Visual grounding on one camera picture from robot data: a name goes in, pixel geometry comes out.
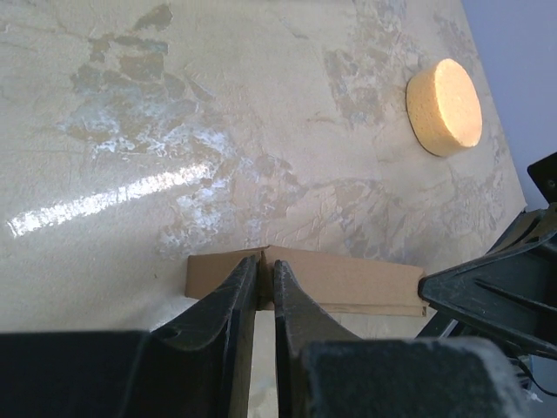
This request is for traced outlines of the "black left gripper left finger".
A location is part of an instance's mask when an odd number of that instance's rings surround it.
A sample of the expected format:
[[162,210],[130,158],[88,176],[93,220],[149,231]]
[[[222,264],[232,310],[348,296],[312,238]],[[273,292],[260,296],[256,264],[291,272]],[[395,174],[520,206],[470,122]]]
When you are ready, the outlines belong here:
[[1,337],[4,417],[244,417],[255,256],[158,329]]

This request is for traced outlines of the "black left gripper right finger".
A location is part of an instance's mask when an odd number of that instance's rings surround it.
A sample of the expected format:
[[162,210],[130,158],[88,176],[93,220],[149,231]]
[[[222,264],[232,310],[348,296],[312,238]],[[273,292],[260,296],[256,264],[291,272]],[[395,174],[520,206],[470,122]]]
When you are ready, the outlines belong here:
[[281,417],[527,417],[507,357],[476,337],[363,340],[273,266]]

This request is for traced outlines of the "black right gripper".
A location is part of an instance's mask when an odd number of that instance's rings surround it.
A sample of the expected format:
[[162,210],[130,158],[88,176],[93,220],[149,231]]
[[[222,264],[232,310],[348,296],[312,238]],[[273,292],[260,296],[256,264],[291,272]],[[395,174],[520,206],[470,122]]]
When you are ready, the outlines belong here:
[[522,212],[480,259],[428,276],[437,311],[522,352],[556,358],[556,152],[527,167],[546,201]]

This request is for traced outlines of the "brown cardboard box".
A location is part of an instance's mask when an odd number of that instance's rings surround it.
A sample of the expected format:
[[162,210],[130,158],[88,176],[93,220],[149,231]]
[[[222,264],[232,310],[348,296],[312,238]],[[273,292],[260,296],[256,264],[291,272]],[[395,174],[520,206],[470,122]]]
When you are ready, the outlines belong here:
[[187,260],[185,295],[203,299],[217,289],[244,258],[258,262],[258,309],[273,309],[273,268],[286,262],[301,289],[328,313],[424,317],[418,296],[421,267],[329,253],[262,246],[228,253],[191,255]]

